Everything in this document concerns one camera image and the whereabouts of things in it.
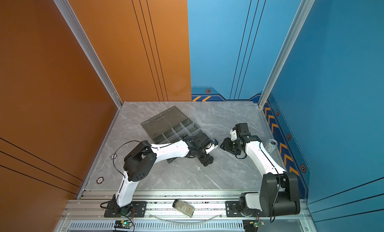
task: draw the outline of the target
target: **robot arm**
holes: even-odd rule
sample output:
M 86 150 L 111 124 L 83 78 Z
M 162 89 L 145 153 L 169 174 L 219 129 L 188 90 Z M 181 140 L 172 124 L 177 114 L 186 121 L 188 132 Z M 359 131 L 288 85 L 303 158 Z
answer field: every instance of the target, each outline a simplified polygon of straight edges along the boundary
M 124 158 L 124 178 L 112 198 L 113 210 L 118 213 L 132 202 L 137 184 L 149 174 L 155 163 L 177 157 L 197 157 L 204 166 L 208 166 L 214 160 L 209 152 L 217 147 L 218 142 L 215 139 L 211 141 L 202 132 L 171 144 L 149 144 L 147 140 L 142 141 Z
M 300 213 L 296 174 L 286 172 L 272 159 L 260 138 L 249 133 L 247 123 L 236 124 L 230 133 L 231 138 L 224 139 L 220 148 L 234 155 L 244 151 L 263 175 L 260 193 L 243 193 L 239 198 L 242 214 L 259 213 L 262 217 L 272 217 Z

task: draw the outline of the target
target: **marble surface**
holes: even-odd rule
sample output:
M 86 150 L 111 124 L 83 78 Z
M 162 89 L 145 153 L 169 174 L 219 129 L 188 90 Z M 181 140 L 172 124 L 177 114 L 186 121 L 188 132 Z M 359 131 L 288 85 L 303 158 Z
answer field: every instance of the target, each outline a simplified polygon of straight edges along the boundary
M 250 132 L 263 141 L 271 138 L 265 118 L 257 112 L 252 102 L 125 102 L 85 189 L 117 190 L 122 175 L 114 169 L 111 155 L 120 145 L 130 140 L 148 140 L 153 143 L 141 123 L 174 105 L 197 123 L 208 137 L 218 139 L 219 144 L 238 123 L 248 123 Z M 136 145 L 136 142 L 129 143 L 117 152 L 115 165 L 120 171 L 123 170 L 123 158 Z M 177 158 L 170 164 L 166 161 L 158 162 L 148 176 L 140 181 L 137 190 L 260 189 L 262 175 L 249 157 L 236 159 L 220 148 L 210 154 L 214 162 L 207 167 L 197 158 Z M 101 184 L 96 183 L 99 177 L 104 177 Z

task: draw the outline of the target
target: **orange wall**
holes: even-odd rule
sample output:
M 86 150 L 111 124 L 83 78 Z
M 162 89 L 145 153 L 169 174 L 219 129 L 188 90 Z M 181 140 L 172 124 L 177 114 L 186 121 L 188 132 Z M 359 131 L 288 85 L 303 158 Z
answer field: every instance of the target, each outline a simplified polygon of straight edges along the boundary
M 0 4 L 0 230 L 52 231 L 117 108 L 53 0 Z
M 187 0 L 68 0 L 123 101 L 190 101 Z

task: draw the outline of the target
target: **blue wall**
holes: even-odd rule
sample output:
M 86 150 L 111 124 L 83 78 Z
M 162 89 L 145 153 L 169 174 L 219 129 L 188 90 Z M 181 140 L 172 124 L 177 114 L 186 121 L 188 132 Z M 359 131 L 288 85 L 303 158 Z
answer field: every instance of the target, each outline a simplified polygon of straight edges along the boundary
M 213 87 L 227 100 L 260 93 L 300 2 L 188 0 L 192 86 Z
M 370 212 L 384 209 L 383 4 L 316 0 L 272 90 L 311 172 L 319 232 L 369 230 L 383 215 Z

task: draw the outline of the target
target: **mounting plate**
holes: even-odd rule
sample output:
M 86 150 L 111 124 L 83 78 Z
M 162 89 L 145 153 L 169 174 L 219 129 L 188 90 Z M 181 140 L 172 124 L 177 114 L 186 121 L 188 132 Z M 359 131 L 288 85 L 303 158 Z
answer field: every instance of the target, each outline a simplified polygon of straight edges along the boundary
M 225 211 L 227 212 L 227 217 L 246 217 L 246 218 L 257 217 L 256 213 L 253 213 L 251 216 L 244 216 L 240 211 L 240 203 L 238 201 L 226 201 L 225 207 L 226 207 Z
M 146 201 L 132 201 L 129 205 L 121 207 L 120 208 L 120 214 L 117 215 L 114 213 L 112 209 L 111 202 L 108 203 L 107 208 L 111 209 L 106 209 L 104 213 L 105 218 L 117 218 L 117 217 L 123 217 L 125 218 L 126 215 L 127 217 L 132 217 L 133 216 L 133 209 L 135 209 L 135 218 L 143 218 L 145 211 L 147 209 L 147 202 Z

